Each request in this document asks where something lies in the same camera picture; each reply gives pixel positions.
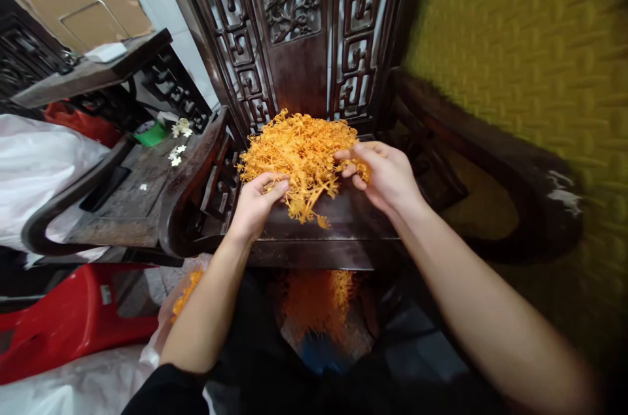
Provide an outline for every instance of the forearm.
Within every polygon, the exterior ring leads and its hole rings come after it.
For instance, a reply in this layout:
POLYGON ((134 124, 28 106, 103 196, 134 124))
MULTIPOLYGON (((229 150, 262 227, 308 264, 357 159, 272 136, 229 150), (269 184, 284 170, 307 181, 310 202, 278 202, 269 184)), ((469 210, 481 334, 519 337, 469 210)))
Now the forearm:
POLYGON ((428 207, 391 217, 447 324, 505 396, 538 413, 592 413, 589 369, 558 332, 428 207))
POLYGON ((202 374, 218 361, 253 240, 227 233, 175 322, 160 363, 202 374))

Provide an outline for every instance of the green container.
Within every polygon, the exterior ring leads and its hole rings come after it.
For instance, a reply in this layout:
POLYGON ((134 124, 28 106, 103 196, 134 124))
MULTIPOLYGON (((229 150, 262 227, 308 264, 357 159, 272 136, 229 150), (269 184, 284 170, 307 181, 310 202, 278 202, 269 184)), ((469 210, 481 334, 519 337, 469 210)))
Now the green container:
POLYGON ((168 133, 159 122, 149 120, 136 129, 133 133, 133 137, 139 140, 142 145, 152 147, 167 138, 168 133))

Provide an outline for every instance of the red plastic stool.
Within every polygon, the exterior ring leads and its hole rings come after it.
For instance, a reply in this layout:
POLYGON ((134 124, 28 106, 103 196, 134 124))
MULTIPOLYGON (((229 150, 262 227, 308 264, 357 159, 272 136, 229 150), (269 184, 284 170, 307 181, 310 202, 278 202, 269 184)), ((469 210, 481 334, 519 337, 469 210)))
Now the red plastic stool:
POLYGON ((0 384, 62 366, 107 348, 147 341, 157 316, 122 318, 113 275, 145 264, 85 264, 33 306, 0 314, 0 331, 15 330, 0 355, 0 384))

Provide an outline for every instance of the black sleeve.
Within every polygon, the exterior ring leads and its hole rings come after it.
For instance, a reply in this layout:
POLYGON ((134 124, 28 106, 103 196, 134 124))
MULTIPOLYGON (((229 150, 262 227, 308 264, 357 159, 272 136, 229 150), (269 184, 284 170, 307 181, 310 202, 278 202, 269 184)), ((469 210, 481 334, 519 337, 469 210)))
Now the black sleeve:
POLYGON ((208 415, 197 378, 172 364, 159 366, 131 398, 122 415, 208 415))

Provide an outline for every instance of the orange cordyceps flower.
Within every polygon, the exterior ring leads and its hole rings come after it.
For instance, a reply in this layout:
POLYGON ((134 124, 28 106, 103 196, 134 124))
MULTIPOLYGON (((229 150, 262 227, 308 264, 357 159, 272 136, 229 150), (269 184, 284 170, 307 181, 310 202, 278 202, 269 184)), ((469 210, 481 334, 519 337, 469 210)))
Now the orange cordyceps flower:
POLYGON ((296 344, 308 333, 326 334, 343 349, 351 347, 347 313, 359 290, 355 273, 346 270, 291 270, 281 310, 296 344))
POLYGON ((172 306, 172 313, 175 314, 172 317, 172 323, 177 320, 177 317, 181 313, 181 310, 185 307, 186 302, 194 292, 196 285, 203 277, 203 269, 199 269, 198 271, 194 271, 190 275, 190 284, 183 290, 183 295, 177 299, 175 304, 172 306))
POLYGON ((329 228, 327 217, 316 214, 313 207, 324 191, 336 197, 338 172, 355 163, 363 180, 369 180, 364 163, 334 162, 335 152, 350 149, 358 142, 358 132, 346 120, 328 122, 309 115, 294 114, 286 118, 287 115, 287 109, 283 109, 262 128, 261 135, 251 137, 251 148, 240 155, 244 164, 237 166, 242 171, 240 178, 247 182, 267 171, 274 172, 277 178, 289 174, 291 190, 286 203, 290 218, 304 224, 316 217, 320 227, 329 228))

